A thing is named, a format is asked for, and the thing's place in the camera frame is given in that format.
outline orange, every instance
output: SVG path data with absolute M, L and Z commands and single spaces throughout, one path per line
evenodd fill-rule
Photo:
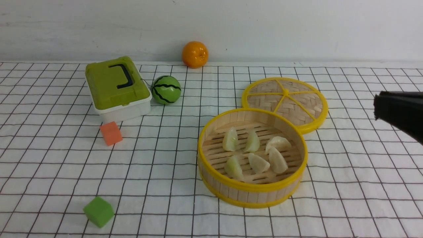
M 182 50 L 182 60 L 186 66 L 196 69 L 204 66 L 209 59 L 209 51 L 201 42 L 188 42 Z

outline bamboo steamer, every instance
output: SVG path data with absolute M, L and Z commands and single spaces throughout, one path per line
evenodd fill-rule
M 328 114 L 325 97 L 302 81 L 271 77 L 250 84 L 242 94 L 243 108 L 258 108 L 289 120 L 302 134 L 319 128 Z
M 231 128 L 238 133 L 239 145 L 235 152 L 222 148 L 223 137 Z M 274 136 L 288 139 L 292 147 L 280 150 L 288 170 L 276 174 L 271 169 L 255 174 L 249 163 L 248 153 L 243 152 L 248 130 L 254 128 L 261 146 L 255 154 L 269 161 L 264 150 Z M 224 165 L 232 155 L 242 155 L 239 161 L 245 182 L 227 176 Z M 202 130 L 198 140 L 198 167 L 206 187 L 227 203 L 245 208 L 266 208 L 282 203 L 299 186 L 308 158 L 307 146 L 301 132 L 289 120 L 270 111 L 240 108 L 214 117 Z

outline green cube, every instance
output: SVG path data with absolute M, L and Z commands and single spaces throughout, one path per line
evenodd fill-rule
M 98 228 L 102 228 L 115 215 L 112 205 L 99 196 L 84 207 L 84 213 Z

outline black handle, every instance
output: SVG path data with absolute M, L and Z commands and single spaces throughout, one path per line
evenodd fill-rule
M 126 67 L 123 64 L 115 64 L 115 65 L 109 66 L 109 68 L 112 68 L 112 67 L 120 67 L 123 70 L 123 72 L 126 76 L 126 79 L 128 80 L 127 83 L 117 85 L 116 87 L 118 89 L 123 89 L 123 88 L 129 87 L 129 86 L 132 86 L 134 84 L 134 82 L 132 81 L 131 75 L 129 74 L 128 70 L 126 69 Z

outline toy watermelon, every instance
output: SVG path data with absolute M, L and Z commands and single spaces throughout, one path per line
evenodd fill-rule
M 169 105 L 181 96 L 181 84 L 172 76 L 161 76 L 151 85 L 151 94 L 156 102 Z

